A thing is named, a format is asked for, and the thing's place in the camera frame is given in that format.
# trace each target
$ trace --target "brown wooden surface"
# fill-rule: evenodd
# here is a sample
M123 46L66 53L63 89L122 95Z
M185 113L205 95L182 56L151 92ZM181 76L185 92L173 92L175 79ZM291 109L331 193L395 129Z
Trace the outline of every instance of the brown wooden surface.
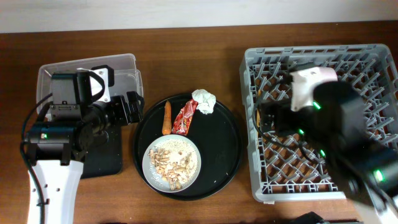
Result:
M397 27L395 21L0 34L0 223L26 222L29 180L19 154L19 133L35 104L41 65L133 53L142 74L146 110L166 96L204 88L235 114L247 142L238 70L246 49L381 43L398 62ZM165 198L146 186L132 163L134 129L123 128L122 173L80 181L74 223L278 223L310 211L327 220L357 217L346 200L256 202L246 150L236 177L219 193L195 202Z

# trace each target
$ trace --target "black plate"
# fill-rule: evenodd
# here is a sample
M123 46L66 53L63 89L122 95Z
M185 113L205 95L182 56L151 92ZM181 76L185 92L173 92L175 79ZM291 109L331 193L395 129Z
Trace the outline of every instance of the black plate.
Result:
M134 163L142 179L142 158L148 146L162 136L164 106L167 100L172 105L172 122L180 109L192 99L191 94L177 95L154 105L138 124L134 134ZM176 193L163 193L148 184L158 193L177 200L198 200L217 193L234 177L242 160L243 145L238 125L227 107L217 101L214 112L204 115L196 110L187 135L199 149L201 169L196 181L189 188Z

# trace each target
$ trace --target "crumpled paper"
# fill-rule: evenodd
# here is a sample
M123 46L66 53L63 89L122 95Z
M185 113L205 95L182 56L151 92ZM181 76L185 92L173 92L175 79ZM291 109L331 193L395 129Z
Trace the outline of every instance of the crumpled paper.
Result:
M206 90L195 90L192 99L198 102L197 110L203 114L211 114L216 104L216 96Z

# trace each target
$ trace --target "white bowl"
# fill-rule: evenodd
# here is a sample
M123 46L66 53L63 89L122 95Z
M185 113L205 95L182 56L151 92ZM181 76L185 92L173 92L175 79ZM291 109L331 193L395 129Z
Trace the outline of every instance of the white bowl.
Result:
M171 190L169 183L167 181L162 180L162 176L160 174L156 173L155 166L150 163L150 157L148 156L149 151L151 149L155 148L155 146L157 144L159 144L163 141L169 140L169 139L179 139L179 140L185 141L186 143L191 145L191 147L195 150L197 157L198 157L198 166L197 166L197 170L193 174L193 177L191 178L191 180L188 183L183 185L181 187L181 189L178 189L178 190L177 189ZM168 134L168 135L165 135L165 136L162 136L162 137L156 139L154 142L152 142L148 146L147 150L145 151L144 158L142 159L142 171L143 171L144 176L147 179L148 183L151 186L153 186L153 188L155 188L161 192L165 192L165 193L179 192L179 191L185 190L189 186L191 186L191 184L194 183L194 181L196 180L196 178L199 175L200 165L201 165L200 153L199 153L199 150L196 147L196 145L188 138L178 135L178 134Z

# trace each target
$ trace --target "red wrapper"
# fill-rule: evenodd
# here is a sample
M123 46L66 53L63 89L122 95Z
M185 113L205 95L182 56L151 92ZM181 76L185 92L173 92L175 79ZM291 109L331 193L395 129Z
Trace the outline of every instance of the red wrapper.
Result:
M186 136L188 134L189 126L191 125L192 116L197 109L198 102L190 100L180 110L179 114L175 118L173 124L173 134L181 134Z

